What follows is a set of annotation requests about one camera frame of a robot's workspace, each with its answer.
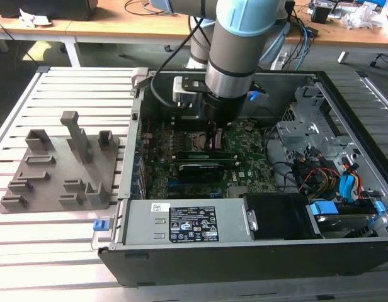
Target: power supply label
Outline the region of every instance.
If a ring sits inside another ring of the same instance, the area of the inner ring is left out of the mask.
[[[170,208],[169,240],[173,243],[219,241],[215,207]]]

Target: black box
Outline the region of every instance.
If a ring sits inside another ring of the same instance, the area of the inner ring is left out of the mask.
[[[3,18],[17,18],[19,9],[49,19],[87,21],[91,18],[98,0],[0,0],[0,15]]]

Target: black plastic part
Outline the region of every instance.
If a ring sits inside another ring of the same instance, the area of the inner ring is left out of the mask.
[[[249,194],[244,202],[256,215],[255,240],[318,238],[306,210],[309,201],[300,194]]]
[[[355,72],[356,72],[356,73],[358,74],[358,76],[360,76],[360,77],[369,77],[369,76],[367,75],[367,73],[364,72],[364,71],[356,70]]]
[[[332,294],[318,294],[316,296],[316,300],[318,301],[335,300],[335,296]]]
[[[39,66],[36,70],[37,74],[46,74],[50,71],[50,66]]]
[[[311,37],[312,39],[315,39],[317,35],[319,34],[319,31],[313,27],[307,26],[306,27],[307,35]]]
[[[97,3],[95,0],[0,0],[0,15],[3,18],[17,18],[20,16],[19,9],[22,9],[49,19],[87,21]]]
[[[328,15],[331,12],[331,8],[324,8],[322,6],[316,6],[312,14],[312,22],[325,24],[327,22]]]
[[[223,128],[229,122],[236,120],[246,98],[247,94],[236,99],[227,99],[207,93],[203,95],[201,108],[208,119],[216,123],[219,128]]]
[[[294,8],[295,8],[295,0],[286,0],[286,2],[285,2],[285,10],[288,13],[287,21],[290,20],[290,16],[292,15],[292,12],[294,11]]]

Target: blue cable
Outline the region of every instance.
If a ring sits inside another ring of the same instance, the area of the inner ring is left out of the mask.
[[[306,48],[307,48],[307,30],[305,29],[304,26],[302,26],[303,28],[303,31],[305,32],[305,47],[303,48],[303,51],[302,51],[302,55],[300,56],[300,60],[299,60],[299,63],[297,64],[296,66],[296,69],[295,70],[298,70],[299,67],[302,65],[303,63],[303,60],[305,59],[305,53],[306,53]]]

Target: blue tab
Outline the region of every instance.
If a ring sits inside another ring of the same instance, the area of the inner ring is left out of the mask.
[[[345,198],[347,202],[353,203],[352,199],[352,189],[355,183],[355,177],[350,174],[342,175],[341,180],[339,182],[339,194],[342,198]]]
[[[385,206],[381,201],[376,201],[375,202],[375,208],[379,214],[382,214],[385,212]]]
[[[100,219],[96,220],[93,223],[93,230],[95,232],[108,231],[110,229],[109,224],[110,224],[109,220],[100,220]]]
[[[334,201],[316,201],[310,207],[314,216],[338,214]]]

